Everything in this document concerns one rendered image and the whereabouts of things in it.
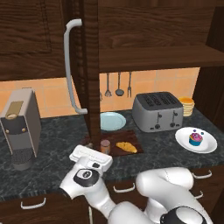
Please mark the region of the dark wood open cabinet door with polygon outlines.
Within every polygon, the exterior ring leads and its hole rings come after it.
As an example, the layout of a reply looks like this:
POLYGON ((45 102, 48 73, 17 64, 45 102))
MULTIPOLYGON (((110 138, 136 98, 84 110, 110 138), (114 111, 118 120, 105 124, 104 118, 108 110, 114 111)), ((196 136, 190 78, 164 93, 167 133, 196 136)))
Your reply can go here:
POLYGON ((75 86, 80 105, 87 109, 84 117, 89 141, 97 148, 101 139, 98 0, 73 0, 73 17, 82 22, 81 27, 73 29, 75 86))

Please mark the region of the pink frosted blue cupcake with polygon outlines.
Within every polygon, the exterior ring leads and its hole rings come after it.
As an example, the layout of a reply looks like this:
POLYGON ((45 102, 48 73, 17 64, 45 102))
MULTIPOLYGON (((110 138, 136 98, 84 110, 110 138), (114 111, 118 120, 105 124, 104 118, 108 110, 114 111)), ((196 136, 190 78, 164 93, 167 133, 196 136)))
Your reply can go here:
POLYGON ((192 133, 189 136, 189 144, 191 144, 193 146, 199 146, 201 144, 202 140, 203 140, 203 137, 199 133, 192 133))

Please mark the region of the grey hanging fork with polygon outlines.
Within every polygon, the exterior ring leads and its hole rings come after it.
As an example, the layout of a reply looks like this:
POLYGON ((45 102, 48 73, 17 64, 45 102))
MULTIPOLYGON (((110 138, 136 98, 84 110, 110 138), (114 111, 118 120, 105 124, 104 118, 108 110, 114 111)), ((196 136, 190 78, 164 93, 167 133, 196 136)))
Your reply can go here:
POLYGON ((130 98, 131 98, 131 75, 132 75, 132 72, 129 72, 129 85, 127 89, 127 96, 130 98))

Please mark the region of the grey hanging ladle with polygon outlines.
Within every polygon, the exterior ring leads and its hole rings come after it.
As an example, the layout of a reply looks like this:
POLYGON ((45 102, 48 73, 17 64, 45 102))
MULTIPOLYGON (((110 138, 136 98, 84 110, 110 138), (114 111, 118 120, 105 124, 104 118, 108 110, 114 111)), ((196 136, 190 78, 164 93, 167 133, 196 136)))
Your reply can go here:
POLYGON ((124 91, 120 89, 120 81, 121 81, 121 73, 118 73, 117 90, 115 91, 115 94, 117 96, 123 96, 124 94, 124 91))

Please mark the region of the dark wood drawer front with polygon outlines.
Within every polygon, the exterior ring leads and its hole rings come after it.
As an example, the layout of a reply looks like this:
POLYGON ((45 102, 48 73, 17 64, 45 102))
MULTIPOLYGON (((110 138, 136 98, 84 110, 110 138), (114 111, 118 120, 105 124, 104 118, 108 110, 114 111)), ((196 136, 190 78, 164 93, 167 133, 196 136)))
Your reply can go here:
POLYGON ((213 224, 224 224, 224 165, 211 166, 205 168, 191 169, 195 176, 206 176, 209 178, 195 179, 191 193, 203 197, 199 203, 205 208, 213 224))
POLYGON ((89 224, 88 205, 84 197, 74 200, 53 192, 34 197, 11 199, 0 202, 0 224, 89 224), (44 206, 23 210, 25 206, 36 205, 46 198, 44 206))
POLYGON ((116 190, 124 190, 133 187, 133 184, 136 182, 135 178, 125 179, 125 180, 106 180, 105 185, 108 188, 108 192, 110 198, 116 203, 120 203, 123 201, 128 201, 142 211, 146 208, 147 205, 147 198, 142 196, 137 189, 134 189, 131 192, 115 192, 114 187, 116 190))

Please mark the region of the dark wood cabinet shelf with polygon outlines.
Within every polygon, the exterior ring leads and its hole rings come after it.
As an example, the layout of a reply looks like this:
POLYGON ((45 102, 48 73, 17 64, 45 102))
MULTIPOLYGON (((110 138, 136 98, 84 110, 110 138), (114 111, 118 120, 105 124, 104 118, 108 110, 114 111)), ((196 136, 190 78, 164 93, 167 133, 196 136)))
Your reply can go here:
POLYGON ((100 49, 101 73, 224 66, 224 52, 206 45, 100 49))

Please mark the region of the grey four-slot toaster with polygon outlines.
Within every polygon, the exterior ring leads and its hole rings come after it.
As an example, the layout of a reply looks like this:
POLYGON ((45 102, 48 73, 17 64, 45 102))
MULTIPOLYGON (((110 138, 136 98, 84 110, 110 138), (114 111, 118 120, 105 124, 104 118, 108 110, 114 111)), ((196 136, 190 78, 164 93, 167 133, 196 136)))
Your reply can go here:
POLYGON ((132 117, 142 132, 176 130, 182 127, 182 103, 170 92, 137 94, 132 117))

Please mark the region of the yellow stack of pancakes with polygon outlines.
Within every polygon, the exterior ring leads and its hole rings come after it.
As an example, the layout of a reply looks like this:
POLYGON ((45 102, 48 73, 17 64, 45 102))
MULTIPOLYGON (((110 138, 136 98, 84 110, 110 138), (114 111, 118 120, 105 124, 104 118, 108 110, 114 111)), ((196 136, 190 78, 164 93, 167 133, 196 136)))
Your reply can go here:
POLYGON ((190 116, 193 113, 194 100, 189 97, 179 97, 178 100, 182 103, 184 108, 184 116, 190 116))

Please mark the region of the brown jam jar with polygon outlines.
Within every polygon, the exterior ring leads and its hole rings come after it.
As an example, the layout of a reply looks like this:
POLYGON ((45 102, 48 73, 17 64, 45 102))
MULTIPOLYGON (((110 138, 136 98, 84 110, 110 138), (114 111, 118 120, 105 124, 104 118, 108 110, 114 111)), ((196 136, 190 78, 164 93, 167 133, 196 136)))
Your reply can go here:
POLYGON ((101 140, 101 152, 104 154, 110 153, 110 141, 107 139, 101 140))

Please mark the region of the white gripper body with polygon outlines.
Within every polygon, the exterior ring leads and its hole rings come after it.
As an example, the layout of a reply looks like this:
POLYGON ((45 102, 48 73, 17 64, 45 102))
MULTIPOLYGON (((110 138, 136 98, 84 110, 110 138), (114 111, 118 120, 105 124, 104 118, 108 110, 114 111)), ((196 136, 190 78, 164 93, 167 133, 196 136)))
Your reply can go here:
POLYGON ((110 155, 80 144, 74 148, 69 158, 83 167, 93 168, 98 172, 106 172, 113 163, 113 158, 110 155))

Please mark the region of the dark wood closed cabinet door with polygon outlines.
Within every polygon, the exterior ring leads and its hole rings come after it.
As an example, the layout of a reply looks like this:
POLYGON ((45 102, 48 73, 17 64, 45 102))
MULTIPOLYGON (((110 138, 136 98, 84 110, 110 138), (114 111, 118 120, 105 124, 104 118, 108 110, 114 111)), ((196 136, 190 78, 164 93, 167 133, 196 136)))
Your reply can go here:
POLYGON ((0 0, 0 81, 65 75, 69 0, 0 0))

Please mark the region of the white plate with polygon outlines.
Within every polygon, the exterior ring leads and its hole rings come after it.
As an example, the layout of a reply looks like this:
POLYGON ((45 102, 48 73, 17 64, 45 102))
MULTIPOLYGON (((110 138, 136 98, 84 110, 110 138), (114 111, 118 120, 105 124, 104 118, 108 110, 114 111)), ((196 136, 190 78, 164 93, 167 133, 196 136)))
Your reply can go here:
POLYGON ((217 141, 216 139, 208 132, 206 132, 203 129, 194 128, 194 127, 184 127, 179 129, 175 133, 175 138, 179 145, 181 145, 183 148, 187 149, 188 151, 200 153, 200 154, 207 154, 215 151, 217 149, 217 141), (199 146, 193 146, 189 144, 189 136, 192 133, 199 133, 204 132, 204 135, 202 135, 203 140, 199 146))

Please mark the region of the grey coffee machine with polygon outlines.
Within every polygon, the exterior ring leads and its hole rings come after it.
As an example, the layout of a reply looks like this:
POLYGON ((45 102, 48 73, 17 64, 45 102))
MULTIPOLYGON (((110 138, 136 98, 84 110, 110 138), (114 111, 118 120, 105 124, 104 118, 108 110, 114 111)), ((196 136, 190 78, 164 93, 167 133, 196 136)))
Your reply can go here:
POLYGON ((38 155, 41 131, 35 91, 22 88, 11 92, 0 114, 0 124, 16 170, 29 169, 38 155))

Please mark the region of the light blue plate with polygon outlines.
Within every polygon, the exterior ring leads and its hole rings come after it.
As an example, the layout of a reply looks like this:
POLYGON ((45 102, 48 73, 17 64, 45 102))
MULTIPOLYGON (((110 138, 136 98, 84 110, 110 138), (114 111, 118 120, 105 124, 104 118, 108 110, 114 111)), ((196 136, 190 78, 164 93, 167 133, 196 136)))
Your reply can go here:
POLYGON ((126 124, 123 115, 116 112, 104 112, 100 114, 101 129, 106 131, 120 130, 126 124))

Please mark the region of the dark wood tall cabinet panel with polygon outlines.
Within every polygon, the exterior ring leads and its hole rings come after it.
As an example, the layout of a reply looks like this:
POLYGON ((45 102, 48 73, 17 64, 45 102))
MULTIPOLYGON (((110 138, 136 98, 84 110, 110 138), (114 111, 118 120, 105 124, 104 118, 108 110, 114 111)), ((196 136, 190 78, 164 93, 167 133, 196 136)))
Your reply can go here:
MULTIPOLYGON (((224 54, 224 6, 214 10, 206 44, 224 54)), ((192 98, 196 109, 224 132, 224 66, 202 67, 192 98)))

